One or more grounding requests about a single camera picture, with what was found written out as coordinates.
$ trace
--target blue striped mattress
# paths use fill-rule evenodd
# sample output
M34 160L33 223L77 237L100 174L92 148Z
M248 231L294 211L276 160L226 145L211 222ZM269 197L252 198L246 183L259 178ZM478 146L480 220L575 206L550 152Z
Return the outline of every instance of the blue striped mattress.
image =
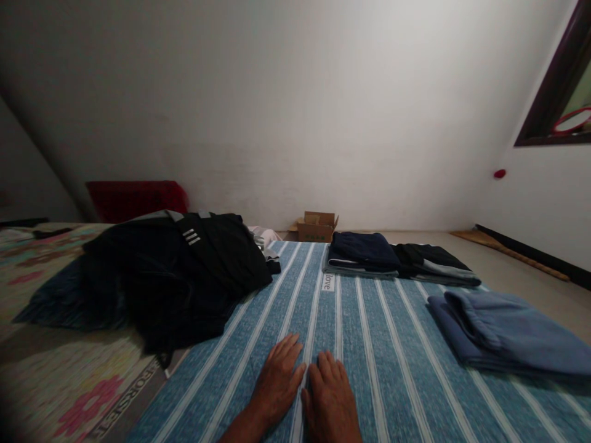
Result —
M457 362L427 309L427 297L446 287L324 275L326 244L273 248L283 272L236 308L224 335L190 351L128 441L216 441L248 403L271 347L290 332L304 344L298 364L326 349L343 361L366 442L591 441L590 385ZM304 440L297 396L266 441Z

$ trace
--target wall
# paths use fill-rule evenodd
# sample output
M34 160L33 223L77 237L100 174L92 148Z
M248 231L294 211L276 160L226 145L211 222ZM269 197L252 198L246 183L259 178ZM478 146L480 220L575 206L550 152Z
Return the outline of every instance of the wall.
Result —
M0 193L0 221L81 221L72 198L1 98Z
M174 179L285 229L459 229L563 0L5 0L0 81L68 187Z
M575 2L570 2L572 9ZM532 83L512 142L537 94L568 17L557 28L545 63ZM513 148L508 143L499 167L505 178L489 184L477 222L573 265L591 271L591 146Z

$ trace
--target red cushion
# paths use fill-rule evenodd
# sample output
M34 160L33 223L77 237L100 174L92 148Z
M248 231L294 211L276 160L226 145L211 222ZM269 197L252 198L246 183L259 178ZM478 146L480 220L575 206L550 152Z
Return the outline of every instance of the red cushion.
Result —
M187 193L177 182L87 182L101 221L122 223L162 209L188 211Z

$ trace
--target hand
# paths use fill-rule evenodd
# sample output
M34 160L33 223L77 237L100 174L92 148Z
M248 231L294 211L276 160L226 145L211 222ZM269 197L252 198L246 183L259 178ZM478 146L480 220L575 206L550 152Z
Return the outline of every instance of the hand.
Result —
M279 423L287 413L304 378L306 363L294 371L303 348L298 338L299 334L289 334L271 349L254 388L249 406L258 411L268 427Z
M248 406L234 419L220 443L254 443L279 423L294 402L297 388L306 371L306 363L294 371L303 346L299 334L289 334L269 352Z
M343 363L335 362L326 351L319 353L318 366L311 364L308 373L312 392L302 390L302 403L311 440L362 442L355 397Z

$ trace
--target folded blue towel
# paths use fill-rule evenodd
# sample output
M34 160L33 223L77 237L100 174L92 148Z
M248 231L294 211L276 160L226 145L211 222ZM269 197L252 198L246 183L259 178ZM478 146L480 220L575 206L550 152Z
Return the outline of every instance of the folded blue towel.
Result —
M526 375L591 377L591 347L514 295L448 291L428 302L463 364Z
M329 254L333 266L333 260L341 260L339 266L373 271L396 271L401 266L392 246L379 233L334 233Z

